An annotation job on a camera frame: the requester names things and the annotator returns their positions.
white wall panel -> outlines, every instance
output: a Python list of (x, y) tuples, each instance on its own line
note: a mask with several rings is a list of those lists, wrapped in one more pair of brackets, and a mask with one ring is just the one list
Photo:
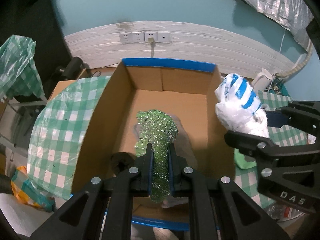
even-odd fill
[(272, 74), (290, 70), (288, 58), (268, 46), (226, 30), (170, 21), (140, 21), (100, 26), (65, 37), (74, 57), (90, 68), (119, 63), (124, 57), (151, 57), (149, 43), (122, 44), (120, 33), (166, 31), (170, 43), (156, 43), (154, 57), (180, 58), (215, 63), (223, 73), (254, 78), (261, 68)]

plastic bottle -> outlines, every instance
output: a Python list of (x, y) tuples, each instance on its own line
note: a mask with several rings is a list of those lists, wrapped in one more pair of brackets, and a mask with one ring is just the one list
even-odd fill
[(274, 220), (285, 221), (294, 219), (303, 212), (284, 205), (274, 204), (267, 208), (267, 214)]

power socket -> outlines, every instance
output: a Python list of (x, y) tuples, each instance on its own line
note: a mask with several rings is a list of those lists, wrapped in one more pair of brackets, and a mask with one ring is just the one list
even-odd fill
[(158, 33), (157, 32), (144, 32), (144, 40), (148, 42), (149, 38), (153, 38), (155, 42), (158, 41)]
[(120, 33), (120, 42), (123, 44), (132, 43), (132, 33)]
[(132, 33), (132, 42), (144, 42), (144, 32)]
[(171, 37), (169, 32), (158, 32), (158, 42), (170, 42)]

blue and white plastic bag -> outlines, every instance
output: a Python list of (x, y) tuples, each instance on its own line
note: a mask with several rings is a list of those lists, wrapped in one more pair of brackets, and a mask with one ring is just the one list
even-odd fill
[(227, 130), (269, 138), (267, 116), (249, 82), (229, 74), (215, 91), (216, 115)]

cardboard box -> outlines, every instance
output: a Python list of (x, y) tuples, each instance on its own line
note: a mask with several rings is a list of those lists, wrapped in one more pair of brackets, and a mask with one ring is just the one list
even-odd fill
[[(224, 142), (226, 130), (215, 114), (214, 91), (220, 83), (220, 72), (214, 64), (123, 59), (93, 112), (78, 157), (72, 191), (80, 190), (92, 177), (112, 177), (109, 166), (112, 153), (135, 153), (132, 127), (137, 122), (137, 112), (150, 109), (174, 114), (181, 120), (198, 161), (198, 170), (205, 176), (233, 178), (233, 149)], [(69, 84), (70, 81), (59, 82), (51, 98)], [(186, 205), (161, 209), (147, 199), (135, 199), (134, 204), (133, 215), (188, 222)]]

